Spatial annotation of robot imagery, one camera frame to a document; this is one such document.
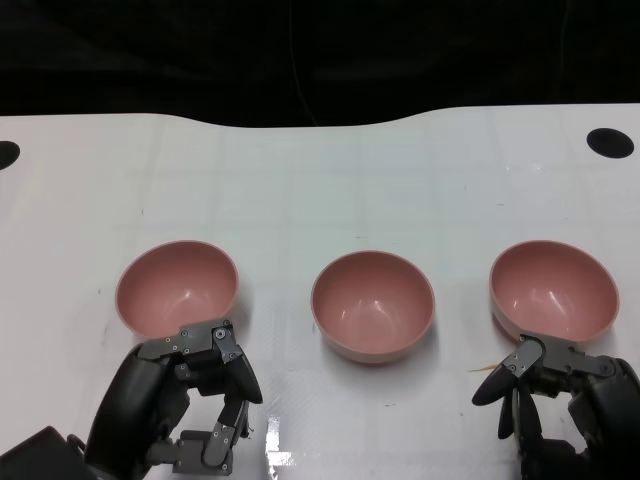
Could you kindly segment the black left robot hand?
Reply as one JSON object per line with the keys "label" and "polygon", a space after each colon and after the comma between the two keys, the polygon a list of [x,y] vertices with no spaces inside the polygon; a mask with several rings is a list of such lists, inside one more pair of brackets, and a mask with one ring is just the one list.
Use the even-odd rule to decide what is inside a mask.
{"label": "black left robot hand", "polygon": [[[173,440],[192,389],[222,396],[223,408],[211,430],[185,430]],[[142,479],[158,465],[175,474],[228,476],[234,446],[249,435],[248,409],[262,401],[230,320],[184,326],[136,345],[123,360],[97,410],[84,463],[100,479]]]}

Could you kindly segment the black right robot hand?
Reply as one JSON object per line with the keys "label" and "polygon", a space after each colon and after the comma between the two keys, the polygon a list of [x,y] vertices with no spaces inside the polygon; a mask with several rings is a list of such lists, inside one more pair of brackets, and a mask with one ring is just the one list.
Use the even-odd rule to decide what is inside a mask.
{"label": "black right robot hand", "polygon": [[[583,452],[542,434],[533,397],[560,393],[571,396],[568,411],[586,442]],[[525,332],[472,398],[476,406],[495,401],[502,403],[498,436],[515,438],[522,478],[638,478],[639,378],[625,360]]]}

